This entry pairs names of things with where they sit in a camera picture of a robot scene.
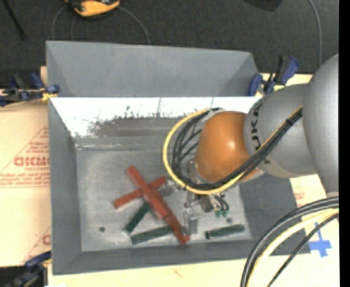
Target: gray bin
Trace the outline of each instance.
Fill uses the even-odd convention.
[[[102,135],[78,135],[69,126],[70,120],[76,119],[72,113],[76,108],[62,109],[58,102],[74,97],[83,100],[85,107],[94,103],[94,97],[246,96],[249,81],[257,72],[252,55],[229,50],[49,41],[47,70],[49,84],[61,88],[60,102],[52,100],[49,106],[54,274],[245,258],[271,224],[296,207],[289,180],[262,175],[227,192],[233,208],[231,219],[234,224],[244,224],[244,233],[213,241],[203,239],[203,228],[212,229],[222,221],[216,221],[213,213],[201,213],[204,222],[207,217],[203,216],[211,216],[210,227],[201,223],[200,232],[187,245],[179,245],[172,235],[139,245],[126,243],[123,224],[142,201],[118,211],[112,208],[114,199],[135,189],[124,168],[133,164],[147,182],[164,175],[160,144],[176,118],[163,118],[160,112],[152,118],[119,115],[115,125],[110,122],[115,116],[110,116],[109,120],[92,123],[97,130],[103,128]],[[128,147],[128,138],[133,139],[133,147]],[[181,222],[184,194],[165,197]],[[151,213],[144,220],[140,231],[165,226]],[[290,252],[303,236],[296,234],[277,253]]]

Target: red wooden stick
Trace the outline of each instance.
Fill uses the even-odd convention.
[[[162,176],[159,179],[156,179],[155,181],[149,183],[148,186],[150,188],[154,189],[154,188],[160,187],[164,183],[165,183],[165,177]],[[115,200],[114,206],[116,209],[118,209],[119,207],[127,204],[128,202],[130,202],[136,198],[142,197],[142,195],[143,195],[142,191],[140,189],[136,189],[136,190],[132,191],[131,193],[126,194],[125,196],[120,197],[119,199]]]

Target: black cable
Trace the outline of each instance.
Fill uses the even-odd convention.
[[[150,40],[150,36],[148,34],[148,31],[147,29],[145,28],[145,26],[142,24],[142,22],[133,14],[131,13],[130,11],[128,11],[127,9],[121,7],[121,6],[118,6],[117,7],[118,9],[124,11],[125,13],[127,13],[128,15],[130,15],[133,19],[135,19],[139,25],[143,28],[143,31],[144,31],[144,34],[145,36],[147,37],[147,44],[150,45],[151,44],[151,40]],[[77,16],[75,16],[73,19],[72,19],[72,22],[71,22],[71,25],[70,25],[70,36],[71,36],[71,40],[75,40],[74,38],[74,26],[75,26],[75,22],[76,22],[76,19],[77,19]]]
[[[263,251],[264,247],[266,246],[266,243],[269,239],[272,238],[273,234],[277,232],[279,229],[287,226],[290,226],[290,222],[300,219],[301,216],[309,215],[311,213],[315,213],[321,210],[327,210],[330,208],[335,208],[339,206],[339,198],[333,197],[333,198],[327,198],[318,200],[312,203],[309,203],[305,206],[302,206],[300,208],[294,209],[290,213],[286,214],[284,217],[282,217],[278,222],[276,222],[272,227],[270,227],[263,236],[257,241],[255,246],[253,247],[251,253],[249,254],[246,264],[242,273],[241,277],[241,287],[246,287],[246,284],[248,282],[248,278],[252,272],[253,266],[255,264],[255,261],[257,260],[258,256]]]
[[[275,276],[272,278],[272,280],[269,282],[269,284],[267,285],[267,287],[270,287],[275,280],[280,276],[280,274],[286,269],[286,267],[288,266],[288,264],[290,264],[290,262],[296,257],[296,255],[301,251],[301,248],[313,237],[313,235],[320,230],[323,226],[325,226],[326,224],[328,224],[330,221],[334,220],[335,218],[337,218],[339,216],[339,214],[335,214],[329,218],[327,218],[326,220],[324,220],[323,222],[321,222],[320,224],[318,224],[301,242],[300,244],[293,250],[293,252],[289,255],[288,259],[283,263],[283,265],[281,266],[281,268],[277,271],[277,273],[275,274]]]
[[[151,40],[150,40],[150,36],[148,34],[147,29],[145,28],[145,26],[142,24],[142,22],[133,14],[131,13],[129,10],[125,9],[124,7],[118,6],[119,10],[122,10],[123,12],[125,12],[126,14],[130,15],[133,19],[135,19],[139,25],[143,28],[144,34],[147,37],[147,44],[150,45],[151,44]]]
[[[7,12],[9,13],[11,19],[13,20],[18,32],[19,36],[22,40],[25,40],[27,38],[26,33],[24,32],[23,28],[21,27],[17,17],[15,16],[13,9],[11,8],[10,4],[8,3],[7,0],[2,0],[3,4],[5,5]]]
[[[317,21],[317,28],[318,28],[318,67],[322,64],[322,30],[321,30],[321,21],[319,19],[319,15],[317,12],[316,7],[314,6],[314,3],[312,0],[308,0],[309,4],[311,5],[314,15],[316,17]]]
[[[232,172],[225,178],[219,180],[218,182],[215,182],[213,184],[196,184],[191,180],[184,179],[184,178],[182,178],[182,181],[184,182],[187,181],[190,187],[197,188],[198,190],[211,190],[211,189],[221,187],[226,182],[232,180],[233,178],[237,177],[238,175],[244,172],[244,174],[240,178],[240,179],[243,179],[246,175],[251,173],[266,158],[266,156],[273,150],[275,145],[279,142],[279,140],[283,137],[283,135],[287,132],[287,130],[290,129],[290,127],[292,127],[293,124],[297,122],[301,117],[302,117],[302,108],[298,109],[289,119],[285,121],[285,123],[277,130],[277,132],[273,135],[273,137],[269,139],[267,143],[263,144],[261,150],[259,150],[256,154],[254,154],[251,158],[249,158],[244,164],[242,164],[234,172]]]
[[[56,25],[56,20],[59,17],[59,15],[61,14],[61,12],[68,6],[68,4],[65,4],[64,6],[62,6],[60,8],[60,10],[58,12],[56,12],[53,22],[51,24],[51,39],[54,40],[55,39],[55,25]]]

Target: red block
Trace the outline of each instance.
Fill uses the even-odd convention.
[[[132,182],[141,189],[144,199],[150,204],[156,215],[160,219],[164,218],[166,223],[173,229],[174,235],[182,245],[186,244],[191,237],[183,235],[181,232],[181,223],[177,220],[160,193],[156,189],[150,188],[147,183],[145,183],[143,177],[134,166],[130,166],[127,169],[127,174]]]
[[[154,194],[155,190],[152,190],[148,184],[144,181],[143,177],[140,175],[138,170],[134,166],[127,168],[127,174],[131,181],[140,188],[143,193],[144,199],[150,204],[152,210],[157,215],[159,219],[163,219],[168,215],[165,207],[159,202]]]
[[[165,177],[162,176],[159,179],[156,179],[155,181],[149,183],[148,186],[150,188],[154,189],[154,188],[160,187],[164,183],[165,183]],[[130,202],[136,198],[142,197],[142,195],[143,195],[143,193],[141,192],[141,190],[136,189],[136,190],[132,191],[131,193],[126,194],[125,196],[120,197],[119,199],[115,200],[114,206],[116,209],[118,209],[119,207],[127,204],[128,202]]]

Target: yellow cable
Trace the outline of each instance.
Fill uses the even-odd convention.
[[[291,115],[290,117],[296,113],[302,106],[298,107]],[[204,112],[207,112],[208,109],[204,109],[202,111],[198,111],[198,112],[194,112],[186,117],[184,117],[182,120],[180,120],[179,122],[176,123],[176,125],[174,125],[173,128],[171,128],[171,130],[169,131],[166,139],[165,139],[165,142],[164,142],[164,146],[163,146],[163,162],[164,162],[164,166],[165,166],[165,169],[167,170],[168,174],[171,176],[171,178],[177,183],[179,184],[180,186],[182,186],[183,188],[185,188],[186,190],[189,190],[191,191],[192,193],[194,194],[200,194],[200,195],[208,195],[208,194],[216,194],[216,193],[219,193],[221,191],[224,191],[226,189],[228,189],[229,187],[231,187],[233,184],[235,184],[238,180],[240,180],[240,178],[242,177],[242,175],[245,173],[245,172],[242,172],[240,173],[238,176],[234,177],[233,179],[231,179],[230,181],[226,182],[225,184],[223,184],[222,186],[218,187],[218,188],[215,188],[215,189],[212,189],[212,190],[198,190],[198,189],[195,189],[193,187],[190,187],[188,186],[186,183],[184,183],[182,180],[180,180],[177,175],[174,173],[174,171],[171,169],[171,166],[169,165],[169,162],[168,162],[168,157],[167,157],[167,152],[168,152],[168,145],[169,145],[169,142],[172,138],[172,136],[174,135],[174,133],[177,131],[177,129],[179,127],[181,127],[184,123],[186,123],[188,120],[192,119],[193,117],[196,117],[198,115],[201,115],[203,114]],[[259,147],[259,149],[255,152],[255,154],[253,156],[256,155],[257,152],[259,152],[263,146],[265,144],[267,144],[267,142],[269,140],[271,140],[271,138],[274,137],[274,135],[276,134],[276,132],[285,124],[286,121],[284,121],[273,133],[272,135],[270,135],[265,141],[264,143],[261,145],[261,147]]]
[[[338,208],[335,209],[329,209],[325,211],[320,211],[318,214],[313,215],[312,217],[309,217],[308,219],[304,219],[302,222],[290,227],[283,233],[281,233],[275,240],[273,240],[269,246],[261,253],[261,255],[257,258],[257,261],[253,265],[253,270],[248,278],[248,284],[247,287],[254,286],[253,281],[255,278],[256,272],[258,272],[258,269],[263,265],[266,258],[269,257],[269,255],[285,240],[287,240],[290,236],[298,232],[299,230],[302,230],[303,228],[306,228],[308,225],[313,224],[317,221],[323,221],[339,212]]]

